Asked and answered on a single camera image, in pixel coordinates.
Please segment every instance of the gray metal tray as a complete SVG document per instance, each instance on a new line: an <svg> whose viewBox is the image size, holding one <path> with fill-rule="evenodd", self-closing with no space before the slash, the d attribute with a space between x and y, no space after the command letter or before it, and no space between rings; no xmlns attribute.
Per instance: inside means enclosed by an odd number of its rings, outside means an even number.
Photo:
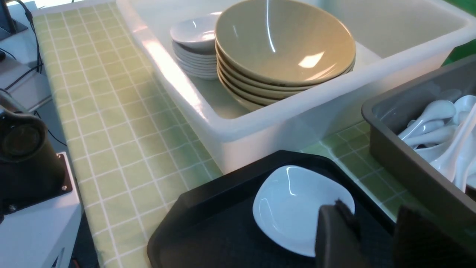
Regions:
<svg viewBox="0 0 476 268"><path fill-rule="evenodd" d="M476 224L476 202L402 142L397 133L435 100L476 95L476 55L372 98L362 106L370 153L432 213L462 227Z"/></svg>

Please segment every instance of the plastic container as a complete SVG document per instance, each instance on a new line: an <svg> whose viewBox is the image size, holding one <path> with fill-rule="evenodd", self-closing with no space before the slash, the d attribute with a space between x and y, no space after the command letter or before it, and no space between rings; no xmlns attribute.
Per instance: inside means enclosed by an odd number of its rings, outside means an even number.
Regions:
<svg viewBox="0 0 476 268"><path fill-rule="evenodd" d="M476 55L442 67L365 102L370 153L431 212L451 224L476 224L476 202L397 137L435 100L476 95Z"/></svg>
<svg viewBox="0 0 476 268"><path fill-rule="evenodd" d="M366 99L437 69L454 47L476 38L476 18L442 0L307 0L340 19L361 45L354 71L250 113L218 81L188 78L171 56L171 25L236 2L117 0L159 80L224 173L359 122Z"/></svg>

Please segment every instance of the stack of beige bowls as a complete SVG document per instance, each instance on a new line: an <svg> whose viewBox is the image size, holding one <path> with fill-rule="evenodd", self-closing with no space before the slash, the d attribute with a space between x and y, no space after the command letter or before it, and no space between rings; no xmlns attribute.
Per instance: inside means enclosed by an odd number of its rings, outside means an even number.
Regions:
<svg viewBox="0 0 476 268"><path fill-rule="evenodd" d="M257 110L352 71L355 41L326 11L292 0L248 0L215 28L217 73L244 107Z"/></svg>

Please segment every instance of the white plastic bin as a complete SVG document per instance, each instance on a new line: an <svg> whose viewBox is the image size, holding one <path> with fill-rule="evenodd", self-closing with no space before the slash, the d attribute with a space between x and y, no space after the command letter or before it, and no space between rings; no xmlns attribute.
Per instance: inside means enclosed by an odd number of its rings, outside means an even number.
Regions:
<svg viewBox="0 0 476 268"><path fill-rule="evenodd" d="M476 38L476 18L442 0L307 0L351 31L358 42L354 71L250 113L218 81L187 77L171 57L171 25L236 2L117 0L167 92L224 173L357 123L364 100L437 69L454 47Z"/></svg>

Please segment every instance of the green checkered tablecloth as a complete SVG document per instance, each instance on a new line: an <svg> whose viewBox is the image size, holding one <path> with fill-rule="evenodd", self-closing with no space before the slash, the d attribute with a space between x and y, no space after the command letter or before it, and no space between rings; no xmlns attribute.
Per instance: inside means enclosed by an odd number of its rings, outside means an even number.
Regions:
<svg viewBox="0 0 476 268"><path fill-rule="evenodd" d="M177 197L221 172L116 4L61 8L34 23L100 263L148 267L148 238ZM395 219L417 201L369 155L368 132L360 123L303 152L333 159Z"/></svg>

